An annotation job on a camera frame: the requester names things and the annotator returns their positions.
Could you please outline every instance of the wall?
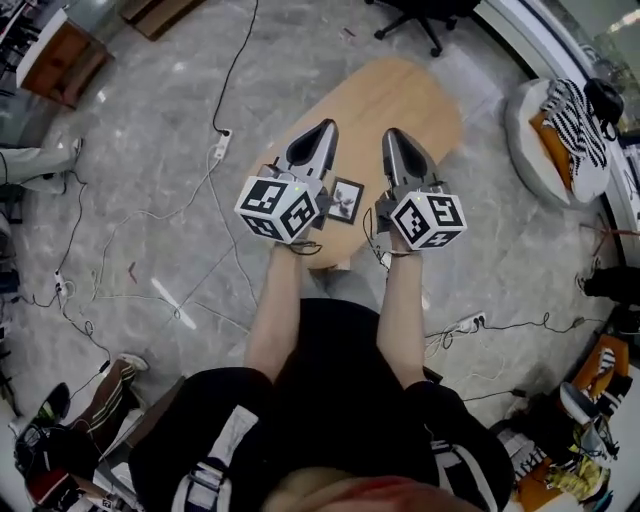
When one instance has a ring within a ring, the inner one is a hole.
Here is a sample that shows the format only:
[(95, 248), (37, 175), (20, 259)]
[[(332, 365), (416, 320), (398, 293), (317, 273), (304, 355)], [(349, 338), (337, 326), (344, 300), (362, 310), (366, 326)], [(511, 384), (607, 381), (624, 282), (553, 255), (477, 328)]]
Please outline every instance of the wall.
[(33, 507), (24, 488), (24, 480), (13, 465), (13, 432), (9, 422), (13, 411), (0, 400), (0, 496), (16, 512), (26, 512)]

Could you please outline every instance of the photo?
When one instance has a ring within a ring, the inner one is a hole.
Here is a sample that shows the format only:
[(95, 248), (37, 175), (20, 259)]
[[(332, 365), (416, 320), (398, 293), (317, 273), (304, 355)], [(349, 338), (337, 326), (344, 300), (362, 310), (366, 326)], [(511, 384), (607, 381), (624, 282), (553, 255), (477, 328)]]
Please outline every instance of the photo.
[(333, 187), (333, 204), (329, 208), (329, 218), (353, 224), (358, 215), (360, 198), (364, 185), (353, 181), (336, 178)]

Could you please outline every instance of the gray floor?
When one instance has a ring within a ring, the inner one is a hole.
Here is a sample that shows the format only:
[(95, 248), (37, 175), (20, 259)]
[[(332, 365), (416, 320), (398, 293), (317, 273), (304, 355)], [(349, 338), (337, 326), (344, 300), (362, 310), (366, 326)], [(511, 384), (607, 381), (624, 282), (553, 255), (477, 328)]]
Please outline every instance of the gray floor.
[[(239, 364), (244, 328), (254, 313), (207, 184), (187, 210), (170, 220), (138, 215), (119, 228), (99, 289), (100, 296), (157, 297), (151, 284), (155, 279), (178, 303), (186, 303), (184, 313), (195, 329), (159, 301), (104, 298), (89, 304), (92, 273), (100, 269), (112, 230), (127, 215), (139, 209), (164, 215), (191, 197), (205, 173), (207, 148), (217, 140), (211, 114), (252, 7), (253, 0), (205, 2), (155, 43), (123, 30), (109, 45), (115, 62), (97, 77), (76, 112), (55, 120), (46, 141), (55, 145), (78, 135), (86, 138), (77, 167), (89, 182), (82, 197), (84, 215), (63, 268), (77, 291), (66, 311), (80, 325), (91, 320), (95, 339), (114, 354), (128, 350), (149, 360), (153, 370), (140, 386), (151, 399), (181, 373)], [(469, 20), (453, 33), (436, 23), (446, 47), (438, 59), (429, 56), (430, 42), (417, 26), (384, 42), (373, 39), (372, 33), (395, 14), (360, 0), (330, 0), (322, 8), (311, 0), (288, 0), (286, 6), (261, 2), (252, 39), (218, 118), (235, 133), (214, 176), (255, 293), (268, 252), (247, 235), (232, 211), (248, 166), (363, 64), (397, 55), (424, 65), (438, 78), (457, 98), (465, 124), (463, 144), (441, 170), (460, 195), (469, 231), (451, 247), (425, 256), (427, 331), (478, 310), (494, 325), (540, 321), (545, 311), (551, 312), (550, 324), (556, 327), (566, 327), (579, 315), (606, 318), (609, 301), (583, 298), (574, 287), (574, 275), (590, 264), (595, 244), (578, 224), (593, 222), (595, 212), (541, 206), (511, 165), (502, 109), (505, 95), (526, 80), (524, 74)], [(40, 301), (51, 298), (52, 274), (77, 218), (78, 191), (72, 184), (66, 196), (30, 195), (25, 224), (15, 230), (24, 289)], [(127, 270), (133, 262), (137, 284)], [(367, 277), (381, 300), (385, 275), (366, 248), (356, 254), (352, 268)], [(23, 408), (38, 404), (59, 381), (72, 390), (79, 387), (104, 361), (104, 353), (74, 331), (57, 306), (13, 307), (12, 314), (16, 327), (7, 364)], [(593, 327), (586, 324), (565, 335), (532, 327), (481, 332), (456, 340), (428, 363), (465, 397), (509, 389), (523, 380), (553, 385)], [(72, 415), (86, 403), (90, 389), (78, 395)], [(511, 397), (498, 397), (470, 405), (490, 423), (512, 403)]]

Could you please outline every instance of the oval table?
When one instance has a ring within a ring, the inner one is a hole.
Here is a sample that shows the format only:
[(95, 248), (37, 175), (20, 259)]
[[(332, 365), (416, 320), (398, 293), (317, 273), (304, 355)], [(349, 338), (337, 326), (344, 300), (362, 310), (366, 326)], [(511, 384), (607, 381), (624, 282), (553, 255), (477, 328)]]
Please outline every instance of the oval table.
[(439, 163), (462, 137), (462, 120), (455, 101), (435, 78), (420, 66), (399, 58), (369, 62), (309, 110), (267, 151), (249, 171), (255, 175), (273, 163), (283, 146), (323, 119), (333, 119), (340, 133), (332, 172), (324, 183), (333, 190), (335, 177), (364, 185), (353, 224), (327, 218), (322, 231), (312, 229), (310, 239), (322, 250), (304, 258), (318, 269), (348, 260), (366, 242), (363, 216), (389, 188), (382, 169), (382, 136), (400, 128), (415, 138)]

